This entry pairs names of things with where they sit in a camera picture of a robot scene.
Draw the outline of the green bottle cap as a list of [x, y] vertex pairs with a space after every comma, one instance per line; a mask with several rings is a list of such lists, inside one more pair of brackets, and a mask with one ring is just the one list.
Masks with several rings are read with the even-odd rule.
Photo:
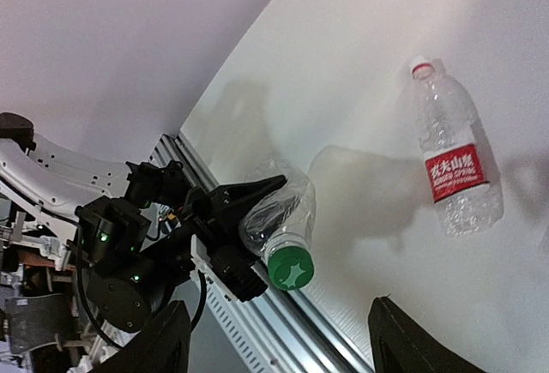
[[308, 249], [284, 246], [275, 250], [267, 260], [268, 276], [282, 291], [293, 291], [308, 285], [315, 273], [314, 262]]

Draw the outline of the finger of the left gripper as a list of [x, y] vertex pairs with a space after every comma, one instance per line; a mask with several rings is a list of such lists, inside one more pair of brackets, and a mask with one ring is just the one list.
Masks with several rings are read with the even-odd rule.
[[287, 183], [284, 175], [255, 182], [221, 185], [214, 190], [214, 218], [224, 227], [234, 227], [262, 199]]

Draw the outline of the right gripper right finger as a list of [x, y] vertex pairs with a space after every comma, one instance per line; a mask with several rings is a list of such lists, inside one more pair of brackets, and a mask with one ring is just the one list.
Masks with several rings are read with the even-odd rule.
[[435, 340], [389, 297], [373, 300], [368, 327], [376, 372], [482, 371]]

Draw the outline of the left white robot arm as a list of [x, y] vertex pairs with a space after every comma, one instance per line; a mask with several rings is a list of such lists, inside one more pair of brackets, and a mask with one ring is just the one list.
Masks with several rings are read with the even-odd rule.
[[193, 272], [232, 300], [261, 296], [238, 228], [287, 182], [282, 175], [213, 187], [184, 159], [106, 162], [37, 134], [23, 116], [1, 116], [1, 191], [53, 233], [61, 257], [89, 268], [79, 285], [85, 307], [128, 333], [142, 330]]

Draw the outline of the red label water bottle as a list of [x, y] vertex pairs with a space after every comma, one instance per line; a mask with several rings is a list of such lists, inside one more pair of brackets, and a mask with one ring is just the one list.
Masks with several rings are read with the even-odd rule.
[[419, 148], [444, 233], [464, 237], [490, 229], [504, 214], [498, 169], [468, 90], [439, 60], [409, 64]]

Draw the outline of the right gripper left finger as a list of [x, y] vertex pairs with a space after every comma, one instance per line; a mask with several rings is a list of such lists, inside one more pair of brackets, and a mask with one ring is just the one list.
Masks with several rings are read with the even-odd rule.
[[184, 301], [169, 303], [130, 343], [93, 373], [185, 373], [189, 366], [190, 316]]

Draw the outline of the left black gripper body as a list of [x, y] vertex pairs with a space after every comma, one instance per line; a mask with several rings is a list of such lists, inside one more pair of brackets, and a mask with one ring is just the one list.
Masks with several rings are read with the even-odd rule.
[[224, 227], [214, 218], [214, 190], [208, 193], [200, 187], [191, 189], [184, 204], [175, 207], [174, 213], [181, 227], [188, 230], [191, 237], [197, 235], [210, 256], [221, 246], [235, 246], [253, 269], [258, 257], [241, 240], [238, 230], [240, 222], [234, 227]]

